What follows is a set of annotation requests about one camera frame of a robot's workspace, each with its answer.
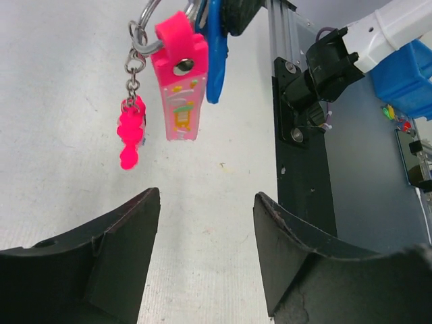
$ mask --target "blue container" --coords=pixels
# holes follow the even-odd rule
[[[409,117],[432,119],[432,50],[419,40],[391,54],[371,71],[375,94]]]

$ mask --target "pink charm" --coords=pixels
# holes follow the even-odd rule
[[[195,140],[209,70],[209,47],[179,11],[156,25],[164,48],[151,55],[161,89],[168,140]]]
[[[122,169],[130,170],[138,163],[138,147],[144,140],[146,105],[137,96],[135,105],[128,107],[126,100],[123,100],[121,107],[117,135],[125,148],[120,154],[120,165]]]

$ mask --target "blue clip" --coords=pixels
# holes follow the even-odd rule
[[[225,78],[225,65],[228,54],[227,38],[222,35],[221,0],[209,1],[209,16],[204,28],[200,28],[206,1],[202,2],[195,24],[195,31],[204,35],[209,44],[209,76],[207,80],[207,101],[218,103]]]

